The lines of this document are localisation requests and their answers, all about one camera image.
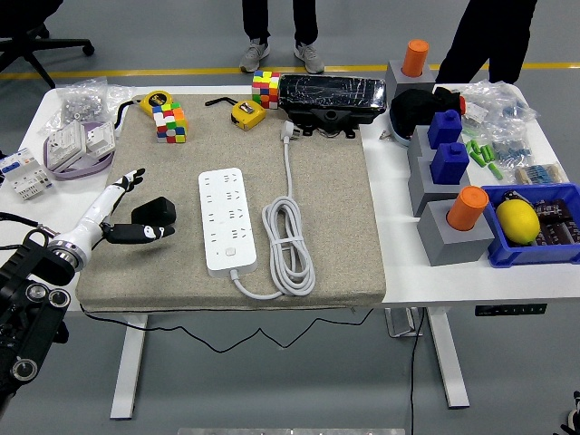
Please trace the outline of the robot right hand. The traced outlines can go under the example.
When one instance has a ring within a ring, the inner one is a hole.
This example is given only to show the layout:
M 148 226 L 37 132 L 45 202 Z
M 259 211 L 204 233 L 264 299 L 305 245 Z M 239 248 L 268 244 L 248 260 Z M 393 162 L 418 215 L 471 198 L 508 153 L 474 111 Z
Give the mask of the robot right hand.
M 565 434 L 579 435 L 580 391 L 574 391 L 573 397 L 575 400 L 575 407 L 568 414 L 567 423 L 561 424 L 560 428 Z

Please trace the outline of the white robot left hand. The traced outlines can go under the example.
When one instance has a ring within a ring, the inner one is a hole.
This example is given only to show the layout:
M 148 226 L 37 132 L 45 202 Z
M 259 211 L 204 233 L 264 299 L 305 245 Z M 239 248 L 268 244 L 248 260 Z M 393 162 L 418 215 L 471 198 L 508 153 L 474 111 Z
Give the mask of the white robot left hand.
M 173 235 L 175 228 L 172 225 L 111 225 L 108 222 L 123 196 L 142 182 L 144 173 L 145 169 L 136 169 L 107 186 L 71 231 L 61 233 L 49 243 L 49 250 L 70 263 L 75 272 L 80 272 L 88 265 L 93 249 L 103 239 L 117 245 L 141 245 Z

